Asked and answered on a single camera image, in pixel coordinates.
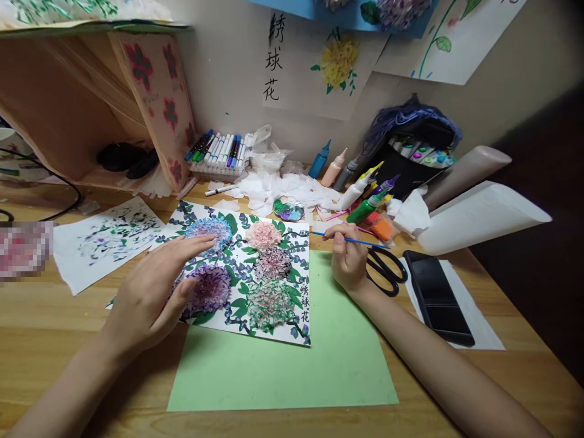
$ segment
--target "forearm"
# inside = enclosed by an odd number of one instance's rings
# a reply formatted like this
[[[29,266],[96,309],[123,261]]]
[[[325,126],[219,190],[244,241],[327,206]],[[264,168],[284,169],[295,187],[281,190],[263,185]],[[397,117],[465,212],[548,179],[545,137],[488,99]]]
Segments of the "forearm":
[[[373,283],[350,295],[469,436],[549,436],[505,390]]]
[[[127,361],[112,357],[98,336],[75,354],[59,379],[6,436],[80,436]]]

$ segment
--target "yellow flower drawing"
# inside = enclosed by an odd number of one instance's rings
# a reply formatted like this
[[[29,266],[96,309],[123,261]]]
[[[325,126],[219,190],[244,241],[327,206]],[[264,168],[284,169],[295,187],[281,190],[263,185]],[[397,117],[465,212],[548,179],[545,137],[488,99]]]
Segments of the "yellow flower drawing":
[[[322,78],[327,84],[327,94],[336,86],[345,90],[347,81],[350,80],[351,96],[355,90],[354,78],[357,77],[353,72],[357,56],[358,48],[355,42],[346,36],[341,37],[337,28],[329,36],[328,46],[322,53],[321,64],[310,69],[322,72]]]

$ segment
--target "hand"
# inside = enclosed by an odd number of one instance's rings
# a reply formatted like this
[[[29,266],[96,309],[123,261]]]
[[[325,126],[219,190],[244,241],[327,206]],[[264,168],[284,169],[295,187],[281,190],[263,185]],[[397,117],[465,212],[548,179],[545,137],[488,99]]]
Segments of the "hand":
[[[333,276],[349,293],[357,292],[367,280],[365,266],[367,248],[359,243],[346,242],[345,237],[360,240],[355,224],[339,224],[325,231],[323,240],[333,238]]]
[[[169,299],[185,263],[213,247],[215,234],[177,237],[146,255],[124,278],[114,307],[98,335],[114,359],[132,360],[162,341],[176,326],[196,280],[183,280]]]

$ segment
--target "peach paint bottle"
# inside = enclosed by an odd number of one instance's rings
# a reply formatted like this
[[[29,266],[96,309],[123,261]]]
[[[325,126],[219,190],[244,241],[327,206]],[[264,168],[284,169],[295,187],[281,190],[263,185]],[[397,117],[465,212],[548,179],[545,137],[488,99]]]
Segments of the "peach paint bottle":
[[[333,182],[335,182],[337,175],[339,175],[339,172],[342,170],[342,164],[345,162],[345,152],[347,152],[347,149],[348,148],[345,148],[342,154],[337,156],[328,167],[326,173],[322,177],[321,184],[323,187],[330,187]]]

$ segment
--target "green paint bottle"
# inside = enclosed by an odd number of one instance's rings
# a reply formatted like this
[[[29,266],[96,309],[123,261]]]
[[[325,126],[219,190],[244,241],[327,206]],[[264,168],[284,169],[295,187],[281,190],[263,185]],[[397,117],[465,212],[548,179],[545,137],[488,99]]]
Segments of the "green paint bottle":
[[[383,201],[385,194],[389,189],[383,190],[381,193],[364,200],[353,212],[347,217],[347,222],[352,222],[359,225],[363,222],[371,213],[377,210],[379,204]]]

